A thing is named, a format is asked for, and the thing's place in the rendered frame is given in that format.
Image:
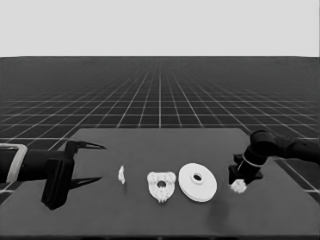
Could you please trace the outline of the small white toothed gear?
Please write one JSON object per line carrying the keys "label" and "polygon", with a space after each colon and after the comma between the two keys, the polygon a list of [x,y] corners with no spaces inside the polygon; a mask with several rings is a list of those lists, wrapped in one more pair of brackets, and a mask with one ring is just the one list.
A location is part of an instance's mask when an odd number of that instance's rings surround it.
{"label": "small white toothed gear", "polygon": [[246,191],[247,185],[243,179],[236,179],[231,185],[230,188],[235,192],[242,194]]}

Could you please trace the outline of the large thick white disc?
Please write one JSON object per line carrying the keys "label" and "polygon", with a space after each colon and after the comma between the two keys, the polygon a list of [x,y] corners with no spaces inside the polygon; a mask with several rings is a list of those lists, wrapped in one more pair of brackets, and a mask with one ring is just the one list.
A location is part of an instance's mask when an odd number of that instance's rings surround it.
{"label": "large thick white disc", "polygon": [[182,192],[196,202],[210,201],[218,189],[214,174],[198,163],[182,166],[179,170],[178,182]]}

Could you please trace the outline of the white round carrier with pins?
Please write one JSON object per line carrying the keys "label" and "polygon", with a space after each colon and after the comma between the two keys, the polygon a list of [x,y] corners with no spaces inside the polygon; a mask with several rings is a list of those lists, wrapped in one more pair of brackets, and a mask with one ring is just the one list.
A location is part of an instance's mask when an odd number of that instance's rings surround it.
{"label": "white round carrier with pins", "polygon": [[176,175],[173,172],[150,172],[147,182],[151,196],[164,203],[175,191]]}

